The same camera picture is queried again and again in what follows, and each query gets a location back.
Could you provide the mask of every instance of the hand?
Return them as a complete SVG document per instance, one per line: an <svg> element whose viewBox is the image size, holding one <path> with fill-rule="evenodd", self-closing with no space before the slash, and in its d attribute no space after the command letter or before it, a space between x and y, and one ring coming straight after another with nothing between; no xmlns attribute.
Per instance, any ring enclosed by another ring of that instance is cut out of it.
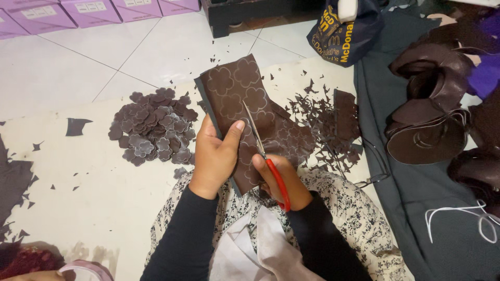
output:
<svg viewBox="0 0 500 281"><path fill-rule="evenodd" d="M245 122L238 120L229 128L224 141L207 114L196 136L194 172L189 189L205 199L215 199L217 191L233 172Z"/></svg>
<svg viewBox="0 0 500 281"><path fill-rule="evenodd" d="M313 200L313 196L309 193L307 187L302 183L292 164L290 164L290 162L282 156L272 154L266 154L265 156L272 160L274 166L276 166L276 169L283 178L286 191L288 192L288 197L290 197L290 210L302 210L309 205L309 203ZM264 158L262 158L260 154L255 154L251 160L253 162L253 166L266 182L266 184L262 185L261 188L271 197L274 197L274 199L283 203L284 200L280 188L278 187L275 177L273 176L271 170L269 170Z"/></svg>
<svg viewBox="0 0 500 281"><path fill-rule="evenodd" d="M37 271L7 278L4 281L66 281L64 273L57 270Z"/></svg>

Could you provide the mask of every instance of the purple box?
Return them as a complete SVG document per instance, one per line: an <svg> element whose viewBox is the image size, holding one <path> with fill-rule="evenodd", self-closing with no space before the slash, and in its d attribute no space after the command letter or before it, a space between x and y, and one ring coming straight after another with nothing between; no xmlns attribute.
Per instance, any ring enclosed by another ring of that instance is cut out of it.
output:
<svg viewBox="0 0 500 281"><path fill-rule="evenodd" d="M161 18L158 0L112 0L124 22Z"/></svg>
<svg viewBox="0 0 500 281"><path fill-rule="evenodd" d="M110 0L62 0L61 5L81 28L122 23Z"/></svg>
<svg viewBox="0 0 500 281"><path fill-rule="evenodd" d="M22 35L30 35L30 33L22 28L4 10L0 9L0 40Z"/></svg>
<svg viewBox="0 0 500 281"><path fill-rule="evenodd" d="M0 0L0 8L5 10L59 4L59 0Z"/></svg>
<svg viewBox="0 0 500 281"><path fill-rule="evenodd" d="M5 11L30 34L77 27L60 4L6 9Z"/></svg>
<svg viewBox="0 0 500 281"><path fill-rule="evenodd" d="M158 0L158 3L164 16L198 12L200 10L199 0Z"/></svg>

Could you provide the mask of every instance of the navy blue bag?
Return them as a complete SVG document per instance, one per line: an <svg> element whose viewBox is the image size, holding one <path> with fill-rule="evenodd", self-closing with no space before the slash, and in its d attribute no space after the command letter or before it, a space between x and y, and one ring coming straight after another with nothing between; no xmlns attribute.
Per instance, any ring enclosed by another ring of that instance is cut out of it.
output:
<svg viewBox="0 0 500 281"><path fill-rule="evenodd" d="M307 40L324 60L350 67L373 47L384 21L377 0L357 0L356 19L341 23L337 16L338 1L326 0L325 9Z"/></svg>

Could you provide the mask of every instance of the white tile floor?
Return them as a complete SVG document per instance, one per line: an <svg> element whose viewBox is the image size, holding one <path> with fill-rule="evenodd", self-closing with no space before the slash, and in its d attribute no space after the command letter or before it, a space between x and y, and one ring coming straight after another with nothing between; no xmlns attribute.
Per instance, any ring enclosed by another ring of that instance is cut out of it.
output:
<svg viewBox="0 0 500 281"><path fill-rule="evenodd" d="M260 68L317 56L314 23L213 39L200 11L0 40L0 121L177 85L249 53Z"/></svg>

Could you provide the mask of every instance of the scissor blade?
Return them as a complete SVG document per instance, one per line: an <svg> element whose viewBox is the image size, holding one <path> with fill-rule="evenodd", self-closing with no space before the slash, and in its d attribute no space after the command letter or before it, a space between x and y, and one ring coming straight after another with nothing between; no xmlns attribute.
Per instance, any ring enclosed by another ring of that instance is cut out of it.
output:
<svg viewBox="0 0 500 281"><path fill-rule="evenodd" d="M250 109L248 108L247 104L243 101L243 105L245 107L246 113L248 114L248 120L250 120L250 128L257 140L257 149L258 152L266 158L266 153L264 152L264 145L262 145L261 137L259 136L259 133L257 132L257 127L255 127L255 122L254 119L252 118L252 114L250 114Z"/></svg>

